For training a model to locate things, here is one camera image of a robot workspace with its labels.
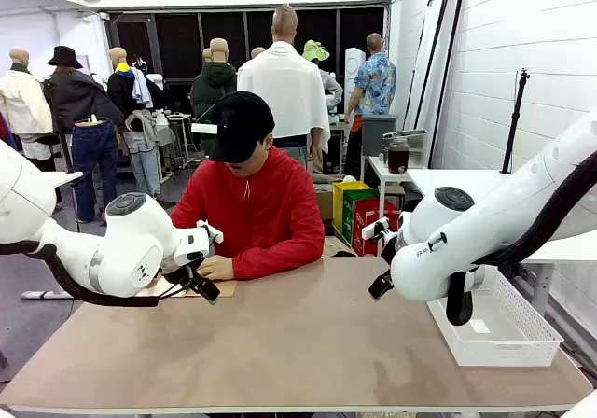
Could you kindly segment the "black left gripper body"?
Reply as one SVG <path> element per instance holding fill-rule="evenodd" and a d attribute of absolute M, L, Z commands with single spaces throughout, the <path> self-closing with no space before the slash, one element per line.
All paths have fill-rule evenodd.
<path fill-rule="evenodd" d="M 186 285 L 188 282 L 201 283 L 203 277 L 198 274 L 198 269 L 203 262 L 204 258 L 198 258 L 184 266 L 174 267 L 172 272 L 166 272 L 163 269 L 162 276 L 173 285 Z"/>

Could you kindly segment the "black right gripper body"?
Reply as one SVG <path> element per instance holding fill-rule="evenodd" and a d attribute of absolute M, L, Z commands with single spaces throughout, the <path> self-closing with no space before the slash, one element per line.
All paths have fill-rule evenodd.
<path fill-rule="evenodd" d="M 380 256 L 388 266 L 392 264 L 397 251 L 403 245 L 404 237 L 401 231 L 384 230 L 382 232 L 382 251 Z"/>

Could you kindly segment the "person's right hand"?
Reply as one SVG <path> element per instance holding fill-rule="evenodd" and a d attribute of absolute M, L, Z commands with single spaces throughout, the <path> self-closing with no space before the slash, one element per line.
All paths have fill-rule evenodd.
<path fill-rule="evenodd" d="M 209 280 L 232 280 L 235 277 L 233 260 L 218 255 L 208 257 L 197 269 L 197 274 Z"/>

